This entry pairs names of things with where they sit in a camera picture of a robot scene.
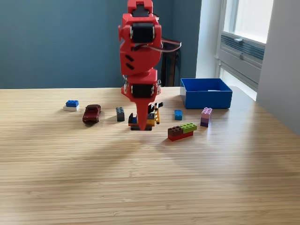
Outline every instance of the white lego brick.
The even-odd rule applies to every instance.
[[[64,106],[64,111],[68,111],[68,112],[77,112],[79,109],[79,105],[77,107],[66,107]]]

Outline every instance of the stacked lego bricks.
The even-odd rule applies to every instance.
[[[133,113],[130,114],[128,119],[128,126],[130,126],[131,130],[140,130],[138,125],[138,118],[137,116],[133,116]],[[147,123],[146,123],[146,131],[151,131],[152,127],[155,126],[155,114],[149,113],[147,116]]]
[[[64,111],[77,112],[79,109],[79,102],[77,100],[68,100],[66,106],[64,106]]]
[[[212,109],[211,108],[205,108],[203,112],[201,113],[201,127],[208,128],[208,125],[210,123],[210,117],[211,117]]]
[[[195,130],[197,130],[197,125],[194,123],[172,127],[168,129],[168,139],[174,142],[186,137],[190,137],[194,135]]]

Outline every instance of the wire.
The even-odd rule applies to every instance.
[[[125,75],[122,75],[122,76],[123,76],[124,80],[125,80],[126,82],[128,82],[128,80],[127,80],[127,78],[125,77]]]
[[[172,45],[178,45],[177,47],[173,48],[173,49],[164,49],[163,48],[163,43],[169,43],[169,44],[172,44]],[[170,39],[166,39],[166,38],[162,38],[161,39],[161,47],[160,48],[156,48],[156,47],[153,47],[151,45],[147,45],[147,44],[140,44],[140,45],[137,45],[136,47],[133,48],[133,51],[137,51],[139,50],[140,48],[150,48],[152,50],[155,50],[155,51],[158,51],[158,52],[162,52],[162,53],[171,53],[171,52],[174,52],[178,49],[181,48],[181,42],[179,41],[174,41],[174,40],[170,40]]]
[[[163,48],[156,48],[156,47],[149,46],[149,45],[142,45],[141,47],[143,47],[143,48],[150,48],[150,49],[153,49],[155,51],[162,52],[162,53],[171,53],[171,52],[174,52],[174,51],[180,49],[181,48],[181,43],[179,44],[178,47],[170,49],[170,50],[163,49]]]

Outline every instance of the blue plastic bin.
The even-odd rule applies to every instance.
[[[228,109],[233,91],[220,78],[182,78],[180,95],[186,109]]]

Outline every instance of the toy car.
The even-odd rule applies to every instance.
[[[85,107],[85,112],[82,121],[84,123],[98,123],[100,112],[100,105],[88,105],[87,107]]]

